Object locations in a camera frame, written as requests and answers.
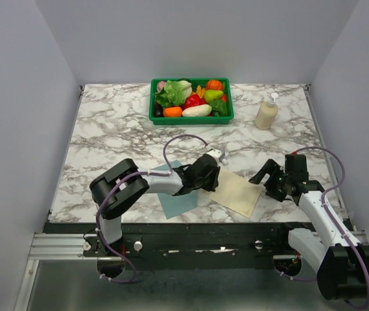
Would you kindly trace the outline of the orange carrot toy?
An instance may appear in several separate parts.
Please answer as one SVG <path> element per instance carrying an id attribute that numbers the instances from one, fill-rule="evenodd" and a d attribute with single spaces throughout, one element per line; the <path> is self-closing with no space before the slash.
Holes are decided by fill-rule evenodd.
<path id="1" fill-rule="evenodd" d="M 182 108 L 180 106 L 173 106 L 163 110 L 163 116 L 167 118 L 177 118 L 182 116 Z"/>

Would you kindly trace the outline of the green lettuce toy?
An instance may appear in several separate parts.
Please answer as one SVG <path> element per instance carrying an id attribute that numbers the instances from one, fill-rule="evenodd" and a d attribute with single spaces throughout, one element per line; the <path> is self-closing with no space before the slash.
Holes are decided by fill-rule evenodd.
<path id="1" fill-rule="evenodd" d="M 167 80 L 162 90 L 155 94 L 155 100 L 162 108 L 181 106 L 192 91 L 192 84 L 186 80 Z"/>

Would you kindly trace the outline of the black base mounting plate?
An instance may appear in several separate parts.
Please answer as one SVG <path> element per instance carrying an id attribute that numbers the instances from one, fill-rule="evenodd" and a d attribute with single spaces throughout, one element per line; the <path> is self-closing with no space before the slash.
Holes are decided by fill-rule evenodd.
<path id="1" fill-rule="evenodd" d="M 243 269 L 271 270 L 274 259 L 293 259 L 292 229 L 310 223 L 123 224 L 113 248 L 137 271 Z"/>

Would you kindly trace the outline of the blue-grey envelope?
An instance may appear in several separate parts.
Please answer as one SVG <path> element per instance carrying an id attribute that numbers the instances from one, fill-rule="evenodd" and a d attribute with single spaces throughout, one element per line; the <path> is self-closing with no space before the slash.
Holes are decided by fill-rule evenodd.
<path id="1" fill-rule="evenodd" d="M 192 211 L 198 206 L 198 191 L 183 196 L 170 196 L 168 194 L 157 194 L 166 219 L 180 216 Z"/>

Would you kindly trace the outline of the white radish toy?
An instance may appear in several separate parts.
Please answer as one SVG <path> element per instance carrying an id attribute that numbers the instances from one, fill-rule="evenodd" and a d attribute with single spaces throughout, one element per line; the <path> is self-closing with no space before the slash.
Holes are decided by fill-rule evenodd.
<path id="1" fill-rule="evenodd" d="M 212 111 L 209 104 L 193 106 L 183 110 L 182 117 L 207 117 Z"/>

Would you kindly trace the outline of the beige pump bottle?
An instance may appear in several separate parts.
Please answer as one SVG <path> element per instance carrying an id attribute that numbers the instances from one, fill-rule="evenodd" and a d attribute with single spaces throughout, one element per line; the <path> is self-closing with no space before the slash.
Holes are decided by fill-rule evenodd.
<path id="1" fill-rule="evenodd" d="M 276 104 L 278 97 L 277 93 L 271 93 L 270 98 L 260 104 L 255 118 L 255 125 L 260 130 L 268 130 L 272 126 L 278 114 L 278 105 Z"/>

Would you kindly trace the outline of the orange pumpkin toy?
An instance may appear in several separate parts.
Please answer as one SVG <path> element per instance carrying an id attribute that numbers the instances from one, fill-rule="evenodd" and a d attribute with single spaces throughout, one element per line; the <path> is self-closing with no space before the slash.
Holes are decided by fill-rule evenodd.
<path id="1" fill-rule="evenodd" d="M 206 84 L 206 90 L 224 91 L 224 84 L 219 80 L 209 80 Z"/>

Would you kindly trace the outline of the green pear toy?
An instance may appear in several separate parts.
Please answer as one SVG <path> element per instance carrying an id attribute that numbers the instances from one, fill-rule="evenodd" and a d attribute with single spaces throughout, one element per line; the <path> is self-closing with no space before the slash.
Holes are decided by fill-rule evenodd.
<path id="1" fill-rule="evenodd" d="M 221 90 L 207 89 L 204 93 L 203 99 L 209 104 L 214 100 L 218 100 L 223 96 L 224 92 Z"/>

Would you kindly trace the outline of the green pepper toy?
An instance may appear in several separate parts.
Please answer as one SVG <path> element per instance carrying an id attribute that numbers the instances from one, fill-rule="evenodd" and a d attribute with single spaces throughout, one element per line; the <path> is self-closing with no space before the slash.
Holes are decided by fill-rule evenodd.
<path id="1" fill-rule="evenodd" d="M 214 100 L 209 103 L 211 106 L 211 114 L 214 117 L 227 117 L 228 116 L 228 105 L 221 99 Z"/>

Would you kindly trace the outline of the green plastic crate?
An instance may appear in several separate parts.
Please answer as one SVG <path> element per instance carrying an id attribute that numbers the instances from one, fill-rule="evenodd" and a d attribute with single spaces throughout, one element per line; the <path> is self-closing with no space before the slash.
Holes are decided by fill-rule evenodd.
<path id="1" fill-rule="evenodd" d="M 206 91 L 206 84 L 209 80 L 219 80 L 224 84 L 224 94 L 220 98 L 228 105 L 227 117 L 214 117 L 211 113 L 207 117 L 177 117 L 167 118 L 163 116 L 162 108 L 155 100 L 155 94 L 160 92 L 167 80 L 186 80 L 192 84 L 193 91 L 191 95 L 197 94 L 200 98 L 203 98 Z M 150 104 L 149 104 L 149 119 L 155 125 L 196 125 L 196 124 L 228 124 L 234 117 L 232 97 L 230 94 L 230 83 L 227 78 L 172 78 L 163 79 L 155 78 L 150 83 Z"/>

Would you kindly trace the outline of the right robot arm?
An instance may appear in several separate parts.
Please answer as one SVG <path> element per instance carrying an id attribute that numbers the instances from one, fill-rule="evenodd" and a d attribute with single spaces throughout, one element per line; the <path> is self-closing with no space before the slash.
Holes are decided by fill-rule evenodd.
<path id="1" fill-rule="evenodd" d="M 316 281 L 327 300 L 369 300 L 369 245 L 364 245 L 342 223 L 319 181 L 311 180 L 307 159 L 301 154 L 285 156 L 281 167 L 269 159 L 250 178 L 264 182 L 265 194 L 282 202 L 291 197 L 318 233 L 297 228 L 275 237 L 276 249 L 284 254 L 296 250 L 316 272 Z"/>

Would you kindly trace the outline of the red pepper toy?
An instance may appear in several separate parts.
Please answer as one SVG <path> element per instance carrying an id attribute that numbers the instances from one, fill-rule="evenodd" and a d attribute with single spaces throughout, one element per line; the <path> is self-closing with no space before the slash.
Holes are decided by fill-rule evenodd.
<path id="1" fill-rule="evenodd" d="M 200 106 L 200 105 L 203 105 L 203 104 L 206 104 L 206 101 L 203 98 L 200 98 L 199 95 L 194 94 L 194 95 L 191 95 L 190 97 L 188 97 L 186 99 L 186 101 L 182 105 L 182 110 L 184 111 L 188 108 L 192 108 L 192 107 L 195 107 L 195 106 Z"/>

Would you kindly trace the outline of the aluminium frame rail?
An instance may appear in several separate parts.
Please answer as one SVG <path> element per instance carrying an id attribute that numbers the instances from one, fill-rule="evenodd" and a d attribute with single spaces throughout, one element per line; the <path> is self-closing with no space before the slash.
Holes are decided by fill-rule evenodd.
<path id="1" fill-rule="evenodd" d="M 35 234 L 29 251 L 29 260 L 83 259 L 82 235 Z"/>

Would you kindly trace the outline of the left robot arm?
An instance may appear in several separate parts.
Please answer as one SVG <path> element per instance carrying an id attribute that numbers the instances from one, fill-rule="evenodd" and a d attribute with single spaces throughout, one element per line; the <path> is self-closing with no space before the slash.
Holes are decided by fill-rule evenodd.
<path id="1" fill-rule="evenodd" d="M 166 170 L 140 170 L 132 159 L 124 159 L 89 185 L 99 206 L 98 248 L 107 256 L 120 250 L 121 217 L 144 194 L 185 196 L 198 189 L 214 192 L 219 186 L 223 153 L 211 149 L 194 163 Z"/>

